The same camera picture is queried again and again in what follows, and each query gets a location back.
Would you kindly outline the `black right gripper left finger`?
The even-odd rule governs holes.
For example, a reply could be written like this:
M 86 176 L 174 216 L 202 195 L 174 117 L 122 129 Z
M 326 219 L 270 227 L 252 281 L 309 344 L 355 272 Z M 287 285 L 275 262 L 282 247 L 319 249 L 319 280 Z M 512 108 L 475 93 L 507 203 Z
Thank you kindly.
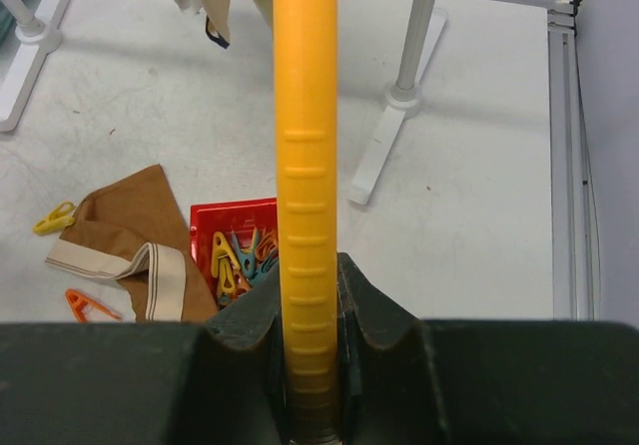
M 5 324 L 5 444 L 283 444 L 279 276 L 205 324 Z

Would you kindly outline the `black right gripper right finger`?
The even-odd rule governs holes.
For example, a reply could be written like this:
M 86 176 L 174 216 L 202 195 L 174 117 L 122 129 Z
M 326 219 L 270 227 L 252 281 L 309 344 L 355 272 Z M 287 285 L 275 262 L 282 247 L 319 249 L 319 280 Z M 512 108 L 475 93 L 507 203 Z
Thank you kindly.
M 638 332 L 575 320 L 421 319 L 337 260 L 349 444 L 634 444 Z

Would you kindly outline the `orange clothespin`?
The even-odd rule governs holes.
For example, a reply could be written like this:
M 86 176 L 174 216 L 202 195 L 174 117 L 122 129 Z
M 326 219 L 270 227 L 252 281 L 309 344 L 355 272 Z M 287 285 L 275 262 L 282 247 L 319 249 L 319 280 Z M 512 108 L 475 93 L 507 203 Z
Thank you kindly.
M 123 320 L 118 312 L 81 290 L 69 288 L 65 291 L 65 298 L 79 323 Z

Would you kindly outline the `brown underwear cream waistband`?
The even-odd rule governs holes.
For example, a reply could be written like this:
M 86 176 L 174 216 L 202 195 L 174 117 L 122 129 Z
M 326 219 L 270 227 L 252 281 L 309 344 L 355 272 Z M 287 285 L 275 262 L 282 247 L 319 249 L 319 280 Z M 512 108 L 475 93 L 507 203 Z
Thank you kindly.
M 74 219 L 47 255 L 49 265 L 118 282 L 138 321 L 204 322 L 218 312 L 161 166 L 89 193 Z

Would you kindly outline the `yellow clothespin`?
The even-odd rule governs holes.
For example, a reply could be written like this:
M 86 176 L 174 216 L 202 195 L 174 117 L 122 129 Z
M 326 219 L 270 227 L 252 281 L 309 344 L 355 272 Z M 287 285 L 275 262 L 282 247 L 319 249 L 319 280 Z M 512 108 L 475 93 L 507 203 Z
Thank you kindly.
M 62 202 L 32 227 L 36 235 L 46 235 L 61 231 L 75 223 L 73 212 L 76 206 L 72 202 Z

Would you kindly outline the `yellow hanger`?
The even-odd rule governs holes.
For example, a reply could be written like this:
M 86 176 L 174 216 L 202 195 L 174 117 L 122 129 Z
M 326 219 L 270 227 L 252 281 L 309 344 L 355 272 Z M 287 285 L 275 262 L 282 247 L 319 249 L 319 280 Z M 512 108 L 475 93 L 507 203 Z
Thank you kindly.
M 338 436 L 337 0 L 274 0 L 286 406 L 297 444 Z

